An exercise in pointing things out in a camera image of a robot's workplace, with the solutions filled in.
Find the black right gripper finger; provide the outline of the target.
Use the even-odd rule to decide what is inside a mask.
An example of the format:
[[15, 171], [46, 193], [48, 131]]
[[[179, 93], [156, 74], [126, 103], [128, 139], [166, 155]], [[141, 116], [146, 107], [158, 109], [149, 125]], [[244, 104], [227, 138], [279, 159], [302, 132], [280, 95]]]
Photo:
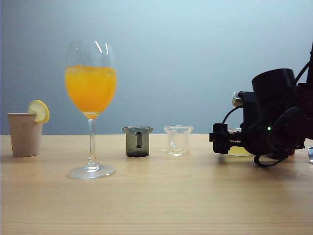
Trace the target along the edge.
[[229, 151], [228, 125], [214, 123], [213, 131], [209, 133], [209, 141], [212, 142], [215, 153], [227, 154]]

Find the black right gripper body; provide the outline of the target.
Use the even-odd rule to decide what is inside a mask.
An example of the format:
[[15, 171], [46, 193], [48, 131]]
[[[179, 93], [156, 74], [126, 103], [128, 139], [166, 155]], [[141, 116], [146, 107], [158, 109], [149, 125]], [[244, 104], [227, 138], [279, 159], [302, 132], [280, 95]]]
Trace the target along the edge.
[[271, 159], [286, 159], [295, 150], [304, 148], [304, 139], [290, 136], [286, 130], [274, 136], [274, 149], [268, 141], [268, 135], [275, 122], [285, 111], [284, 102], [272, 99], [261, 102], [254, 92], [235, 92], [232, 101], [235, 109], [243, 108], [243, 123], [240, 131], [236, 131], [231, 144], [238, 143], [247, 152], [259, 159], [267, 156]]

